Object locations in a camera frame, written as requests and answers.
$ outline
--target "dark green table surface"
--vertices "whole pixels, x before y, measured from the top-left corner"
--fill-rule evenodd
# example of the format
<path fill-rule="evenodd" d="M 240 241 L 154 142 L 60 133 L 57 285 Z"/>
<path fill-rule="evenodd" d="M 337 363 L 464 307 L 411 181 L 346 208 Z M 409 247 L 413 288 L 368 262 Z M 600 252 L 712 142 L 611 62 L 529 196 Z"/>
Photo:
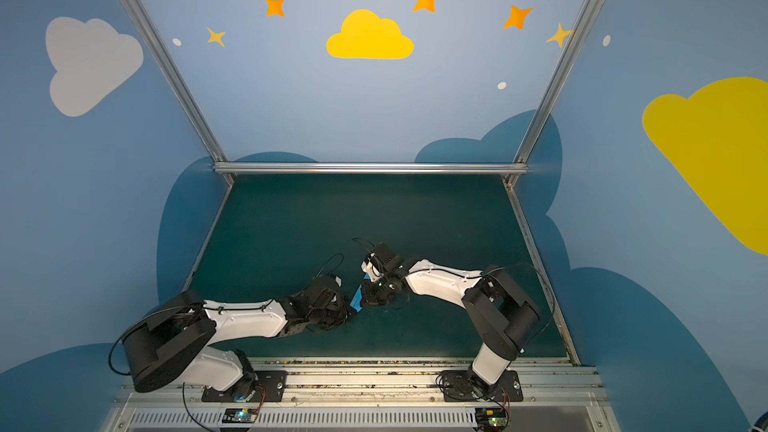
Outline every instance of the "dark green table surface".
<path fill-rule="evenodd" d="M 239 176 L 191 288 L 220 302 L 259 302 L 306 287 L 332 254 L 351 298 L 362 280 L 360 237 L 467 270 L 513 266 L 513 278 L 549 310 L 497 176 Z M 412 294 L 400 309 L 363 309 L 325 332 L 244 338 L 216 346 L 252 357 L 474 357 L 481 341 L 466 311 Z M 524 357 L 564 357 L 550 323 Z"/>

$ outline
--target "robotic arm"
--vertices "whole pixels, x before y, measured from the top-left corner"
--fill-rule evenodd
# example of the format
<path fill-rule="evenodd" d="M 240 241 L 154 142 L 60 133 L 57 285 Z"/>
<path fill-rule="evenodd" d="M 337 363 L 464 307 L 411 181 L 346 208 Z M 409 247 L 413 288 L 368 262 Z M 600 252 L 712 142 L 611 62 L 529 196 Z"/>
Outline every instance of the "robotic arm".
<path fill-rule="evenodd" d="M 362 270 L 366 278 L 351 303 L 340 291 L 341 279 L 331 274 L 315 277 L 301 292 L 265 302 L 227 304 L 201 300 L 193 291 L 182 292 L 120 338 L 136 391 L 188 382 L 207 387 L 203 401 L 247 402 L 259 388 L 264 398 L 269 389 L 268 400 L 280 400 L 284 373 L 277 378 L 277 387 L 268 388 L 265 380 L 274 378 L 254 371 L 242 351 L 209 346 L 234 338 L 284 337 L 311 324 L 327 330 L 362 308 L 393 303 L 407 290 L 464 308 L 483 340 L 466 374 L 442 384 L 447 400 L 502 400 L 496 395 L 499 385 L 514 389 L 516 375 L 506 368 L 522 352 L 540 313 L 502 268 L 464 271 L 420 258 L 403 260 L 379 244 L 362 263 Z"/>

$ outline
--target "white cloud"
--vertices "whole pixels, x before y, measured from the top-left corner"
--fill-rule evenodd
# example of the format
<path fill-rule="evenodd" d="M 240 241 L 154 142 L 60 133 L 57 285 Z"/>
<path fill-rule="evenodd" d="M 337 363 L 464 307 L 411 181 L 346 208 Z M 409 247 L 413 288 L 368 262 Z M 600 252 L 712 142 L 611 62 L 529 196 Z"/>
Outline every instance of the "white cloud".
<path fill-rule="evenodd" d="M 138 40 L 100 19 L 53 19 L 45 31 L 45 48 L 56 69 L 51 100 L 70 117 L 93 109 L 144 62 Z"/>

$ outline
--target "yellow cloud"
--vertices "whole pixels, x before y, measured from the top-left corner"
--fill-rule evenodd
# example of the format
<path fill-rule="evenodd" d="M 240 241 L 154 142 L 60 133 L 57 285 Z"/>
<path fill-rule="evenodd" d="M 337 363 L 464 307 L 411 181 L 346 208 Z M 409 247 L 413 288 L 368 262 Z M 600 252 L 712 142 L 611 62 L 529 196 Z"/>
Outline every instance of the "yellow cloud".
<path fill-rule="evenodd" d="M 768 82 L 713 82 L 690 99 L 652 101 L 643 126 L 742 244 L 768 255 Z"/>
<path fill-rule="evenodd" d="M 413 42 L 392 19 L 379 19 L 370 10 L 355 10 L 341 24 L 341 33 L 326 43 L 328 53 L 340 59 L 405 59 Z"/>

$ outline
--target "star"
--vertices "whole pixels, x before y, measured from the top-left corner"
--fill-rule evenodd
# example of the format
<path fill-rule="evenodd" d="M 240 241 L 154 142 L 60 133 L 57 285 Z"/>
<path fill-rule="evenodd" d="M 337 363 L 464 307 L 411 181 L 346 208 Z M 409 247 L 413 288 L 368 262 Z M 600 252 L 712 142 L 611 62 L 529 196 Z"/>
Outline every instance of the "star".
<path fill-rule="evenodd" d="M 512 6 L 512 13 L 509 15 L 509 20 L 507 20 L 507 23 L 504 24 L 503 29 L 506 29 L 507 27 L 515 26 L 519 29 L 523 28 L 523 23 L 525 22 L 525 17 L 531 13 L 533 9 L 526 9 L 526 10 L 520 10 L 516 6 Z"/>
<path fill-rule="evenodd" d="M 266 16 L 279 15 L 284 17 L 283 1 L 284 0 L 266 0 L 266 4 L 269 6 L 269 9 L 266 11 Z"/>
<path fill-rule="evenodd" d="M 208 42 L 218 42 L 222 47 L 224 46 L 224 43 L 221 41 L 221 36 L 226 34 L 226 32 L 216 34 L 210 28 L 208 28 L 208 32 L 210 32 L 210 38 L 208 39 Z"/>
<path fill-rule="evenodd" d="M 563 30 L 563 24 L 558 24 L 558 32 L 554 34 L 550 40 L 547 40 L 547 42 L 557 42 L 560 44 L 560 48 L 562 49 L 563 39 L 571 32 L 571 30 Z"/>
<path fill-rule="evenodd" d="M 416 6 L 413 7 L 413 11 L 416 12 L 417 10 L 421 9 L 427 9 L 428 11 L 434 13 L 435 0 L 418 0 L 418 2 L 416 2 Z"/>

